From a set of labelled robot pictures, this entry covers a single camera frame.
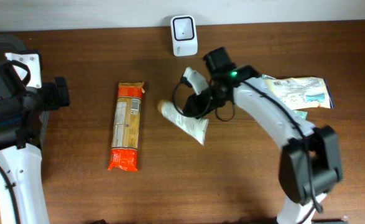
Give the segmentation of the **white refill pouch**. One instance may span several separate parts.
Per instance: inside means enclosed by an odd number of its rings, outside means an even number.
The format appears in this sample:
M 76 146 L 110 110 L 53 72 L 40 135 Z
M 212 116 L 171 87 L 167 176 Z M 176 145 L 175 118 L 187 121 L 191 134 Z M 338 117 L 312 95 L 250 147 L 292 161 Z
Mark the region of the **white refill pouch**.
M 157 105 L 158 111 L 162 116 L 180 128 L 182 131 L 197 140 L 202 146 L 205 145 L 206 131 L 209 119 L 189 118 L 181 115 L 168 100 L 161 100 Z

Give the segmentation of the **yellow white snack bag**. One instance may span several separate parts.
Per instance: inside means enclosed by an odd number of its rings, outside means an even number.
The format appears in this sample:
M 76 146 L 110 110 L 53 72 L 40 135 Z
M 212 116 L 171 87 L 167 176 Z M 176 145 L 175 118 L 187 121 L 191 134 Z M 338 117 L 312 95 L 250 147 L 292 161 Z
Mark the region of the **yellow white snack bag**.
M 323 78 L 268 79 L 265 83 L 271 92 L 291 110 L 334 108 L 327 82 Z

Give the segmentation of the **mint green wipes pack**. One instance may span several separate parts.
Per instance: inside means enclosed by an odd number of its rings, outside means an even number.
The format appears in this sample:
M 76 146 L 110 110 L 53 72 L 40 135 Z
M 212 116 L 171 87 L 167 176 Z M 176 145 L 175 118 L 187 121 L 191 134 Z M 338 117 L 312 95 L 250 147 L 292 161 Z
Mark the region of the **mint green wipes pack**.
M 307 118 L 307 111 L 294 110 L 295 114 L 299 115 L 302 119 Z

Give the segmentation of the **orange spaghetti pack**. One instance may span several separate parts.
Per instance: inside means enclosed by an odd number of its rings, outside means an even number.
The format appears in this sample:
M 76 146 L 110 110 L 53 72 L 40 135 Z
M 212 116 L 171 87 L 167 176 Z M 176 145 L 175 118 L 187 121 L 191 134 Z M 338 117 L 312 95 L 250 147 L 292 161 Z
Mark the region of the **orange spaghetti pack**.
M 108 169 L 137 172 L 143 82 L 118 84 Z

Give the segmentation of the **green Kleenex tissue pack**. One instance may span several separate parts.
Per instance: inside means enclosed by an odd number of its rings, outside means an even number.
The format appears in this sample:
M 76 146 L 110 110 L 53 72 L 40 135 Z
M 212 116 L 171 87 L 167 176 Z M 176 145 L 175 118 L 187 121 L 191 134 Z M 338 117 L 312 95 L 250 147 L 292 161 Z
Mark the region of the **green Kleenex tissue pack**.
M 275 78 L 274 78 L 274 77 L 269 76 L 269 75 L 266 75 L 266 74 L 262 74 L 262 78 L 263 78 L 263 79 L 265 79 L 265 80 L 268 80 L 268 79 L 270 79 L 270 80 L 275 80 Z

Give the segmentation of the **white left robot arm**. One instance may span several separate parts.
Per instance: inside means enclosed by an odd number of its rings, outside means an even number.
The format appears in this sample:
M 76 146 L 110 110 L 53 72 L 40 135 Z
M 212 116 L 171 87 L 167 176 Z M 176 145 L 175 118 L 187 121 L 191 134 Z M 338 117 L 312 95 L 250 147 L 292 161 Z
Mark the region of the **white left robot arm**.
M 3 223 L 48 223 L 42 145 L 49 111 L 70 105 L 67 81 L 30 86 L 29 67 L 0 61 L 0 214 Z

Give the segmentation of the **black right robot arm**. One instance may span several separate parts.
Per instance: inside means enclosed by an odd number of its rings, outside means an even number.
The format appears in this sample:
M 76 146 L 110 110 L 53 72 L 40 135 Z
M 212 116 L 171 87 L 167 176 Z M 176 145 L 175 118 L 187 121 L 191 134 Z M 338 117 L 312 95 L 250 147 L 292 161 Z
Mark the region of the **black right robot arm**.
M 225 48 L 209 52 L 203 61 L 210 79 L 186 68 L 179 83 L 195 92 L 179 113 L 200 119 L 230 102 L 253 117 L 281 151 L 279 182 L 286 199 L 273 223 L 313 223 L 314 214 L 323 212 L 321 201 L 343 179 L 335 130 L 299 117 L 268 89 L 257 70 L 237 67 Z

